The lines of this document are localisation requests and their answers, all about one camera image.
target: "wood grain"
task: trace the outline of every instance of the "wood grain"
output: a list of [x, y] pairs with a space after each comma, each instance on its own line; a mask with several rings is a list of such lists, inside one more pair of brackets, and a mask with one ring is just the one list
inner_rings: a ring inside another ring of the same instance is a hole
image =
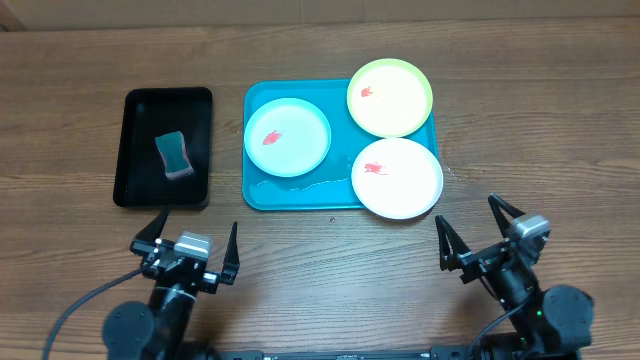
[[[236, 285], [199, 297], [190, 338], [264, 351], [469, 343], [500, 309], [479, 284], [439, 271], [433, 216], [486, 247], [499, 239], [486, 203], [495, 191], [552, 221], [542, 285], [595, 298], [585, 358], [640, 351], [637, 18], [5, 33], [0, 49], [2, 359], [37, 358], [72, 301], [138, 264], [128, 244], [155, 212], [111, 200], [126, 94], [200, 85], [216, 102], [211, 204], [175, 212], [164, 236], [213, 236], [217, 269], [237, 220], [242, 268]], [[394, 223], [249, 208], [249, 86], [349, 77], [380, 57], [414, 63], [434, 89], [445, 188], [432, 214]], [[104, 317], [151, 286], [134, 279], [85, 305], [55, 358], [104, 359]]]

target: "black cable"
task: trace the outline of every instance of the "black cable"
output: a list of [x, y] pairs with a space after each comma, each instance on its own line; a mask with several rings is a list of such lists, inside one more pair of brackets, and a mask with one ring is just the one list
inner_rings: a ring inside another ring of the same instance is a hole
[[489, 288], [489, 285], [487, 285], [487, 283], [484, 281], [484, 277], [480, 277], [480, 282], [482, 283], [482, 286], [484, 286], [484, 289], [487, 290], [487, 292], [489, 293], [489, 295], [491, 295], [492, 298], [494, 298], [495, 300], [498, 300], [498, 298], [496, 298], [496, 295], [493, 293], [493, 291], [491, 291], [491, 288]]
[[142, 273], [143, 271], [145, 271], [149, 265], [144, 266], [144, 267], [140, 267], [139, 269], [136, 269], [124, 276], [121, 276], [111, 282], [108, 282], [98, 288], [96, 288], [95, 290], [89, 292], [87, 295], [81, 297], [80, 299], [78, 299], [78, 301], [76, 301], [75, 303], [73, 303], [73, 305], [69, 306], [69, 308], [62, 314], [62, 316], [60, 316], [60, 318], [58, 318], [58, 321], [56, 321], [56, 324], [53, 326], [53, 329], [51, 329], [51, 332], [49, 333], [49, 337], [47, 338], [47, 341], [44, 344], [44, 348], [42, 349], [42, 360], [48, 360], [49, 359], [49, 352], [51, 352], [51, 347], [53, 346], [53, 342], [56, 339], [56, 335], [58, 335], [58, 332], [60, 331], [60, 328], [62, 328], [62, 325], [64, 324], [64, 322], [67, 320], [67, 318], [76, 310], [78, 310], [78, 308], [80, 306], [82, 306], [84, 303], [86, 303], [87, 301], [91, 300], [93, 297], [95, 297], [96, 295], [104, 292], [105, 290], [112, 288], [126, 280], [131, 279], [132, 277]]
[[471, 360], [471, 358], [473, 357], [473, 349], [476, 347], [476, 345], [478, 345], [480, 340], [482, 340], [482, 337], [484, 337], [489, 331], [493, 330], [494, 327], [500, 325], [500, 323], [503, 322], [505, 319], [510, 318], [511, 315], [513, 315], [513, 314], [517, 313], [518, 311], [520, 311], [520, 309], [522, 309], [522, 307], [526, 303], [527, 302], [525, 301], [522, 304], [516, 306], [515, 308], [513, 308], [509, 312], [507, 312], [504, 315], [500, 316], [499, 318], [495, 319], [491, 324], [489, 324], [489, 326], [484, 328], [484, 330], [482, 330], [480, 332], [480, 334], [478, 334], [478, 336], [476, 336], [476, 338], [473, 339], [473, 342], [471, 343], [471, 345], [469, 345], [469, 349], [467, 349], [467, 360]]

